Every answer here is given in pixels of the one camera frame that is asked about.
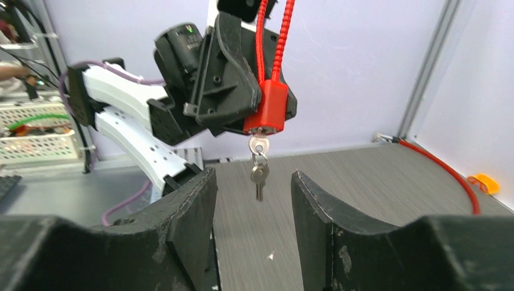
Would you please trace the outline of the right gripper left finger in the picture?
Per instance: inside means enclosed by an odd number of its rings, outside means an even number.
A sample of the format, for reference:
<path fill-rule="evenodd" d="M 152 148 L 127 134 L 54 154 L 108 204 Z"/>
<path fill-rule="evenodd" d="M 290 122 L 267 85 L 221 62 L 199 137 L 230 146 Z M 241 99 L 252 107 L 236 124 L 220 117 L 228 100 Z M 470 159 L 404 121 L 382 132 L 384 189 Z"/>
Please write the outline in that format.
<path fill-rule="evenodd" d="M 216 171 L 181 181 L 111 226 L 1 217 L 2 290 L 215 290 Z"/>

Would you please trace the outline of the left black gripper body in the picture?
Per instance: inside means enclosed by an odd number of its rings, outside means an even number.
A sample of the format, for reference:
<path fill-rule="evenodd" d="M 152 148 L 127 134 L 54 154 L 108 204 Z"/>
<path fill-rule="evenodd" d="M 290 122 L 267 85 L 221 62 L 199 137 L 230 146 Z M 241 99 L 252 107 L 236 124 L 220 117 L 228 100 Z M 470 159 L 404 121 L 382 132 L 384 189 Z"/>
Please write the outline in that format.
<path fill-rule="evenodd" d="M 255 33 L 242 27 L 256 17 L 256 11 L 220 11 L 201 43 L 199 69 L 184 113 L 213 136 L 243 134 L 244 119 L 260 103 Z"/>

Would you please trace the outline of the red cable padlock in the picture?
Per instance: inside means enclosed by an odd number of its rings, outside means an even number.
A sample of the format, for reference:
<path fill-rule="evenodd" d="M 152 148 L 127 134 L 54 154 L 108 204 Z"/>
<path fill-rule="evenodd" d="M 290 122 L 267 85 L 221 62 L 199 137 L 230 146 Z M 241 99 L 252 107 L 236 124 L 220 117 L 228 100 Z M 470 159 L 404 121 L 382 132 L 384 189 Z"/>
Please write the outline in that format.
<path fill-rule="evenodd" d="M 261 89 L 261 102 L 258 111 L 246 117 L 243 130 L 245 133 L 265 135 L 278 133 L 284 130 L 287 95 L 289 88 L 280 80 L 282 60 L 292 21 L 295 0 L 287 0 L 281 29 L 276 44 L 273 59 L 272 74 L 269 79 L 265 77 L 264 65 L 264 19 L 267 10 L 267 1 L 261 1 L 257 14 L 255 32 L 255 56 L 258 73 L 258 82 Z"/>

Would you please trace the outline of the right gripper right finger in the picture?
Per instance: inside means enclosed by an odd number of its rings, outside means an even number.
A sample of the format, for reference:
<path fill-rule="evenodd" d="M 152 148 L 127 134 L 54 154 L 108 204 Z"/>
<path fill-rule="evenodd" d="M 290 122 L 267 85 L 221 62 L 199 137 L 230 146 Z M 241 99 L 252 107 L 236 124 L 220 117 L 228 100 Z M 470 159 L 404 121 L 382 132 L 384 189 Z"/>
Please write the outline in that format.
<path fill-rule="evenodd" d="M 512 290 L 513 217 L 427 215 L 398 227 L 291 178 L 305 290 Z"/>

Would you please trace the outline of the small silver keys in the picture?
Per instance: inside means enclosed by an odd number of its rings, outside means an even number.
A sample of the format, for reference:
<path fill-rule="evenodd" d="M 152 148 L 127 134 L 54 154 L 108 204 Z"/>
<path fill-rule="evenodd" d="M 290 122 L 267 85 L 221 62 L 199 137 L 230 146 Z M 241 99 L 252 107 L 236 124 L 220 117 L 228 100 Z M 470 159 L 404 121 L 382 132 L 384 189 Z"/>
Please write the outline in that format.
<path fill-rule="evenodd" d="M 264 200 L 263 188 L 270 173 L 267 157 L 269 147 L 269 139 L 262 131 L 255 132 L 249 139 L 249 148 L 254 163 L 250 179 L 256 185 L 256 200 L 259 202 Z"/>

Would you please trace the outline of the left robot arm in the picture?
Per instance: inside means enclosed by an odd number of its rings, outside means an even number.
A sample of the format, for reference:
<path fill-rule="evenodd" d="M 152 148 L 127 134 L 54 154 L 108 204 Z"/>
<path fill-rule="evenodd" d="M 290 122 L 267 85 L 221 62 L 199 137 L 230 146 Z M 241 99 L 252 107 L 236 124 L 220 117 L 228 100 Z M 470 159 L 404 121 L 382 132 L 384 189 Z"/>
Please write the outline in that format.
<path fill-rule="evenodd" d="M 289 28 L 279 33 L 217 15 L 205 33 L 191 22 L 155 41 L 160 80 L 127 72 L 120 58 L 85 61 L 67 71 L 74 116 L 129 154 L 162 195 L 199 173 L 173 147 L 207 130 L 249 137 L 254 175 L 267 163 L 269 136 L 296 115 L 297 100 L 281 71 Z"/>

